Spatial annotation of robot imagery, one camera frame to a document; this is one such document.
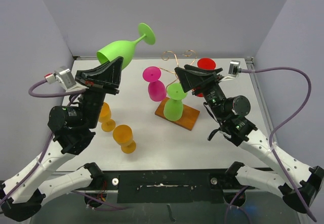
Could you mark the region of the green wine glass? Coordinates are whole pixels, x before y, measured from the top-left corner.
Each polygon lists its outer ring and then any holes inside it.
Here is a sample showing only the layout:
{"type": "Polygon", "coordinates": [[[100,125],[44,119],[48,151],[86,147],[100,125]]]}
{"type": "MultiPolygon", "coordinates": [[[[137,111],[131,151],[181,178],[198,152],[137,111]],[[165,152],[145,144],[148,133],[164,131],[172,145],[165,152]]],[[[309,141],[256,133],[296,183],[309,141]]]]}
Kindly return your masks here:
{"type": "Polygon", "coordinates": [[[180,83],[173,83],[168,86],[167,94],[169,99],[164,106],[164,117],[169,121],[177,121],[183,114],[182,100],[187,97],[180,83]]]}
{"type": "Polygon", "coordinates": [[[132,61],[137,44],[144,41],[154,45],[156,38],[153,30],[145,23],[138,25],[139,38],[136,40],[117,40],[96,52],[96,57],[101,64],[112,62],[117,57],[123,57],[122,70],[132,61]]]}

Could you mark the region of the orange wine glass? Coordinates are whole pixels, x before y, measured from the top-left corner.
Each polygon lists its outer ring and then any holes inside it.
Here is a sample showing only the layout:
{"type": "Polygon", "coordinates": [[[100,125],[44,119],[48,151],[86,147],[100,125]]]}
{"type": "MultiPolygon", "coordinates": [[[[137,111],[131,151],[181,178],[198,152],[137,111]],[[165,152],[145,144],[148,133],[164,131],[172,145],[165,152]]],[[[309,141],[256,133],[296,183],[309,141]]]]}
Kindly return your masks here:
{"type": "Polygon", "coordinates": [[[125,154],[131,154],[136,150],[132,129],[128,125],[119,125],[113,131],[113,139],[125,154]]]}
{"type": "Polygon", "coordinates": [[[104,132],[111,132],[116,127],[115,121],[111,118],[110,106],[106,102],[103,103],[98,121],[101,123],[104,132]]]}

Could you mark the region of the red plastic wine glass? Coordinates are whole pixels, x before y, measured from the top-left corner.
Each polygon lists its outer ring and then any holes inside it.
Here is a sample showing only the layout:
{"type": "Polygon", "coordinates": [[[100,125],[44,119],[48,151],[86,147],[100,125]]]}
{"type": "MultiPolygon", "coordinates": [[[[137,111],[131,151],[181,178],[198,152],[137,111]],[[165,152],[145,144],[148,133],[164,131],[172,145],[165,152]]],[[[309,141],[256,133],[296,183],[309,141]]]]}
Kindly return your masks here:
{"type": "Polygon", "coordinates": [[[215,70],[217,64],[211,58],[201,58],[197,61],[197,67],[204,70],[215,70]]]}

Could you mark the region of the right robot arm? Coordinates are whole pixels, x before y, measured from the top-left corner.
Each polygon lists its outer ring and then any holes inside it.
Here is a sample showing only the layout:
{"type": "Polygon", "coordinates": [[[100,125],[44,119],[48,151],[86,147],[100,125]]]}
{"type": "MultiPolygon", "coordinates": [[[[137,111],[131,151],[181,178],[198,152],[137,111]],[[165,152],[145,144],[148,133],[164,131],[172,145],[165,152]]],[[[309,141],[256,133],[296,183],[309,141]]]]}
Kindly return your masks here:
{"type": "Polygon", "coordinates": [[[272,172],[266,172],[234,162],[226,171],[227,185],[231,188],[251,186],[268,191],[281,197],[293,210],[310,214],[309,208],[323,184],[323,168],[298,161],[274,142],[274,132],[267,137],[249,121],[246,118],[251,110],[249,100],[244,96],[225,96],[219,85],[224,79],[221,71],[221,68],[204,70],[191,65],[175,68],[184,92],[202,94],[211,110],[210,115],[220,125],[211,132],[209,139],[220,132],[225,139],[250,152],[272,169],[272,172]]]}

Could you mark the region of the pink plastic wine glass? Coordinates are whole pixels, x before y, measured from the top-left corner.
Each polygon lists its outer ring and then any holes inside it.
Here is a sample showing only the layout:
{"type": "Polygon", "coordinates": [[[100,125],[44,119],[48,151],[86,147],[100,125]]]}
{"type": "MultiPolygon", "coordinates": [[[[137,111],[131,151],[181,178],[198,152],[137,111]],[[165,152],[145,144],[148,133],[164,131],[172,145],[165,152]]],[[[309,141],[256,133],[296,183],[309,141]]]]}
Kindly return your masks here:
{"type": "Polygon", "coordinates": [[[149,83],[148,94],[152,101],[160,102],[166,97],[166,87],[160,81],[161,70],[156,66],[147,67],[142,73],[143,79],[149,83]]]}

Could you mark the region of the orange wine glass front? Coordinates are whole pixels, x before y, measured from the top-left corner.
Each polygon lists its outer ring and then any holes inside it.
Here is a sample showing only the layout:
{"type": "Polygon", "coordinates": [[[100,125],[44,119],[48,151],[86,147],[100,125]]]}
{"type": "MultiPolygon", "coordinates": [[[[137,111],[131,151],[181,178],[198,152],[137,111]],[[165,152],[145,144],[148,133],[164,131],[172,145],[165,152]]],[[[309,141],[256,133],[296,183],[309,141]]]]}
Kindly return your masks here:
{"type": "Polygon", "coordinates": [[[131,154],[136,150],[132,129],[128,125],[119,125],[113,131],[113,139],[125,154],[131,154]]]}

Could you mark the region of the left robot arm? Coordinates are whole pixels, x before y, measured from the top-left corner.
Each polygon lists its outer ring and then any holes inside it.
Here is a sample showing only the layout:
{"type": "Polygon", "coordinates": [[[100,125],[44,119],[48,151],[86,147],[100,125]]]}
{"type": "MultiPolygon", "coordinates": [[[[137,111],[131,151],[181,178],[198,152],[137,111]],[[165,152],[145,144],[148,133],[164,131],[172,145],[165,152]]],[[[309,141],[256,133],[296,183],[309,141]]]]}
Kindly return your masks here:
{"type": "Polygon", "coordinates": [[[63,194],[79,188],[101,187],[103,172],[96,163],[86,163],[61,177],[52,178],[52,174],[91,143],[105,96],[119,92],[123,61],[117,57],[95,68],[79,70],[75,75],[62,67],[45,76],[43,83],[59,82],[70,102],[50,110],[51,134],[42,152],[19,173],[1,183],[4,216],[21,222],[63,194]]]}

